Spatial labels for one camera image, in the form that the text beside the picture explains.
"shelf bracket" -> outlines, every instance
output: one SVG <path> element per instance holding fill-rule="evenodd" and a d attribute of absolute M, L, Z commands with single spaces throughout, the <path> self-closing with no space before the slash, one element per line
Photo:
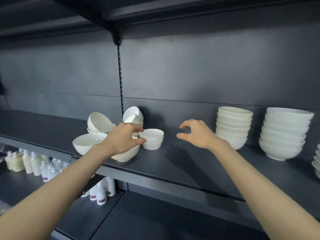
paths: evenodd
<path fill-rule="evenodd" d="M 106 21 L 99 10 L 93 8 L 84 0 L 53 0 L 55 3 L 65 7 L 66 9 L 84 17 L 90 22 L 104 28 L 112 35 L 113 42 L 116 46 L 120 45 L 120 35 L 118 29 L 110 22 Z"/>

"person's left arm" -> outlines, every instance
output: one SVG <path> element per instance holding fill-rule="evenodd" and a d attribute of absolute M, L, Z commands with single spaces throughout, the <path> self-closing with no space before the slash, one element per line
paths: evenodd
<path fill-rule="evenodd" d="M 146 142 L 144 138 L 132 138 L 133 132 L 142 131 L 138 124 L 119 124 L 102 143 L 94 145 L 79 160 L 0 217 L 0 239 L 48 239 L 60 218 L 108 158 Z"/>

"forearm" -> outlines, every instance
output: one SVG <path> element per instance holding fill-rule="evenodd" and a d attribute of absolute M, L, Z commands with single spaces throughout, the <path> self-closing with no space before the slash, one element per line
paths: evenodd
<path fill-rule="evenodd" d="M 105 148 L 94 146 L 86 155 L 4 214 L 0 218 L 0 238 L 47 239 L 83 187 L 110 156 L 106 156 Z"/>
<path fill-rule="evenodd" d="M 272 240 L 319 239 L 320 224 L 228 143 L 211 151 Z"/>

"hand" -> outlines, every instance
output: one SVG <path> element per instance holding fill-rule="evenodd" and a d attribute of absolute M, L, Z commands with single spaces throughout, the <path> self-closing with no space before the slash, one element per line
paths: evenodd
<path fill-rule="evenodd" d="M 140 124 L 120 123 L 99 145 L 113 155 L 125 153 L 131 148 L 145 143 L 145 138 L 133 139 L 133 132 L 143 132 Z"/>
<path fill-rule="evenodd" d="M 190 127 L 191 133 L 178 133 L 179 139 L 190 142 L 199 148 L 214 150 L 222 144 L 228 143 L 227 141 L 216 136 L 215 133 L 202 121 L 202 120 L 186 120 L 180 125 L 180 129 Z"/>

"person's right arm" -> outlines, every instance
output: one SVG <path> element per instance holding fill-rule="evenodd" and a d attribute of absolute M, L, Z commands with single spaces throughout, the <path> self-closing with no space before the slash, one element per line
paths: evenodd
<path fill-rule="evenodd" d="M 320 239 L 319 222 L 248 163 L 228 141 L 216 136 L 203 121 L 184 121 L 180 128 L 186 126 L 191 133 L 179 133 L 177 137 L 214 153 L 270 239 Z"/>

